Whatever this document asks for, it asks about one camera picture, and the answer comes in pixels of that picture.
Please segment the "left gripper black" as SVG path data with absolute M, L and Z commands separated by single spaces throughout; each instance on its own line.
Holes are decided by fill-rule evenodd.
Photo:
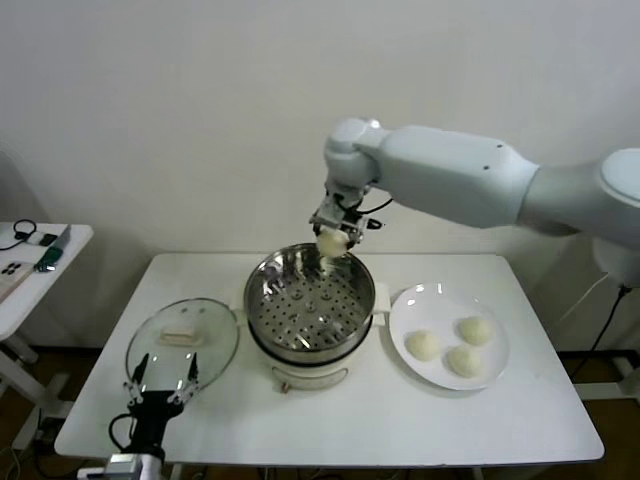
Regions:
M 127 446 L 128 453 L 163 453 L 162 443 L 168 422 L 183 412 L 183 403 L 188 403 L 200 390 L 198 354 L 187 355 L 190 361 L 186 379 L 179 379 L 174 392 L 169 390 L 146 391 L 142 394 L 142 380 L 149 361 L 146 353 L 136 365 L 133 374 L 124 384 L 129 408 L 134 419 L 134 430 Z

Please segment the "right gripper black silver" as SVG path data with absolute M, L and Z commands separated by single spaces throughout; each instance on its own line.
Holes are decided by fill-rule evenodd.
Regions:
M 370 187 L 326 187 L 324 198 L 309 220 L 314 234 L 341 231 L 348 237 L 347 248 L 353 249 L 364 237 L 367 215 L 361 213 L 359 207 L 370 190 Z

